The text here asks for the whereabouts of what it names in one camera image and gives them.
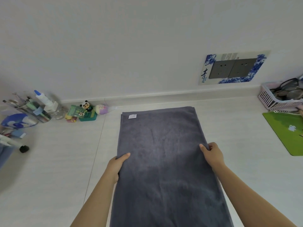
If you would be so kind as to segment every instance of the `decorative socket sticker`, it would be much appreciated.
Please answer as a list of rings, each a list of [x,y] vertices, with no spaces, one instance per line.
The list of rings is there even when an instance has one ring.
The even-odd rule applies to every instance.
[[[258,72],[258,70],[260,69],[260,67],[262,66],[262,64],[264,63],[264,61],[266,60],[269,54],[270,51],[209,54],[206,56],[203,69],[200,74],[199,85],[249,82],[252,80],[252,78],[254,78],[255,74]],[[255,61],[252,60],[252,62],[250,62],[251,65],[249,66],[249,64],[247,64],[246,62],[248,61],[248,59],[251,60],[255,59]],[[216,73],[212,73],[210,77],[211,69],[213,68],[213,65],[216,61],[227,61],[228,63],[230,63],[229,61],[232,60],[235,60],[236,62],[234,63],[234,66],[230,71],[230,73],[232,73],[231,75],[229,75],[228,73],[227,75],[225,75],[224,72],[220,72],[220,74],[219,73],[217,74],[216,72]],[[222,70],[222,68],[224,67],[224,66],[220,67],[222,65],[216,65],[216,66],[221,68],[219,70]],[[247,67],[246,70],[250,70],[250,71],[247,71],[247,73],[241,73],[241,70],[245,70],[244,66]]]

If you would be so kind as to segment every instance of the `glue bottle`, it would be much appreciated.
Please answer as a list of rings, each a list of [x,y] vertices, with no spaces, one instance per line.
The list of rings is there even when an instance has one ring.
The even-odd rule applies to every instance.
[[[52,118],[57,120],[64,118],[67,111],[58,104],[57,101],[51,101],[43,93],[40,93],[37,90],[35,90],[35,93],[36,97],[45,104],[44,110],[50,114]]]

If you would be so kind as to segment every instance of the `gray towel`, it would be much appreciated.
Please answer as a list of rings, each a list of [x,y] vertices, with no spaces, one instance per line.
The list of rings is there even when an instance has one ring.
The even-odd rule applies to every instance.
[[[111,227],[231,227],[194,107],[123,112]]]

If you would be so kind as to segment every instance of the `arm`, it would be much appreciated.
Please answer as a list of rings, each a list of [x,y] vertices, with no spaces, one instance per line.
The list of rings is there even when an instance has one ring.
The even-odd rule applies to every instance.
[[[216,143],[210,143],[209,147],[210,151],[200,144],[206,161],[218,176],[245,227],[295,227],[289,219],[248,187],[225,165],[223,154]]]
[[[105,227],[118,172],[130,153],[112,158],[93,192],[71,224],[71,227]]]

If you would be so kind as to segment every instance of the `white wall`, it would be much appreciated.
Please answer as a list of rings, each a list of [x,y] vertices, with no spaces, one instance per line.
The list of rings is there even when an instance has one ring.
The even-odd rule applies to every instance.
[[[207,54],[268,49],[244,84],[295,77],[302,19],[303,0],[0,0],[0,81],[62,100],[226,87],[198,86]]]

